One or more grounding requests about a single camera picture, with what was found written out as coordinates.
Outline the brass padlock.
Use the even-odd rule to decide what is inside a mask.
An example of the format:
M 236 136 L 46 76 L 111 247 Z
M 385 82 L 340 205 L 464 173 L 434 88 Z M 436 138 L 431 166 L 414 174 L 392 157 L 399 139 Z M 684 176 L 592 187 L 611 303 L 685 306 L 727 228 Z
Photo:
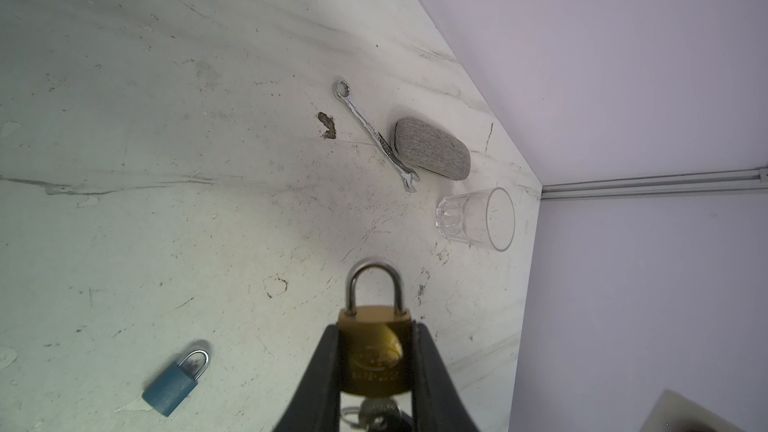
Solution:
M 393 286 L 389 305 L 359 305 L 356 286 L 363 273 L 385 272 Z M 340 335 L 340 390 L 343 393 L 384 398 L 411 391 L 412 323 L 405 307 L 403 280 L 386 259 L 372 257 L 350 270 L 345 286 L 345 307 L 337 327 Z

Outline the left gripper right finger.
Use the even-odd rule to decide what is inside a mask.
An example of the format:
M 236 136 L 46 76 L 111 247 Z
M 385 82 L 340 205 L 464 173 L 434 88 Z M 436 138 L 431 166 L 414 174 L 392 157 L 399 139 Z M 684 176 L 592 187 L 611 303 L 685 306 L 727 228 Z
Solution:
M 412 324 L 411 355 L 414 430 L 477 432 L 430 331 L 419 322 Z

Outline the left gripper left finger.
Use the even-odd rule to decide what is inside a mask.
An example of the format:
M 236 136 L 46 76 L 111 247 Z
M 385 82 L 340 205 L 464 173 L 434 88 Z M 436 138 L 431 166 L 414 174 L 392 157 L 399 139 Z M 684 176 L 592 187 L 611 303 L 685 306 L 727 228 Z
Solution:
M 298 388 L 274 432 L 340 429 L 339 330 L 324 330 Z

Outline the silver key with ring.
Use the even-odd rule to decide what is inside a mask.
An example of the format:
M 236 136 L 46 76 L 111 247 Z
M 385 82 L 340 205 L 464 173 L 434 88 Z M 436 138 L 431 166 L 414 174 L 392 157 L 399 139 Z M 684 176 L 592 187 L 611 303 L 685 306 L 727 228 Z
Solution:
M 393 398 L 365 398 L 357 406 L 342 407 L 340 419 L 356 430 L 413 432 L 414 421 Z

